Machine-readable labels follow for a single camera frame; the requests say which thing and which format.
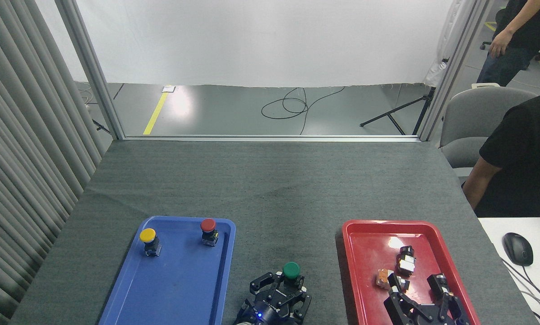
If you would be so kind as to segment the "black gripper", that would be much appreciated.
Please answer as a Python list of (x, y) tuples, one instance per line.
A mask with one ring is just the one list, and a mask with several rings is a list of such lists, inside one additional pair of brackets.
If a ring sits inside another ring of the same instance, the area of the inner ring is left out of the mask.
[(427, 282), (434, 294), (434, 304), (420, 305), (402, 292), (396, 274), (388, 276), (391, 289), (383, 304), (392, 325), (470, 325), (462, 301), (451, 292), (445, 275), (430, 275)]
[(286, 301), (280, 292), (284, 276), (282, 272), (268, 272), (250, 282), (252, 298), (247, 298), (235, 321), (235, 325), (297, 325), (303, 323), (312, 301), (307, 288), (301, 286), (293, 300)]

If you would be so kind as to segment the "standing person's hand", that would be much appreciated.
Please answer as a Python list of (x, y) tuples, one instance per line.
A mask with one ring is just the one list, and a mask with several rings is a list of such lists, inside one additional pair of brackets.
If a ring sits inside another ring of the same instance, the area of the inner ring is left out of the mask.
[(495, 36), (490, 45), (490, 57), (498, 58), (504, 56), (513, 35), (514, 31), (505, 29)]

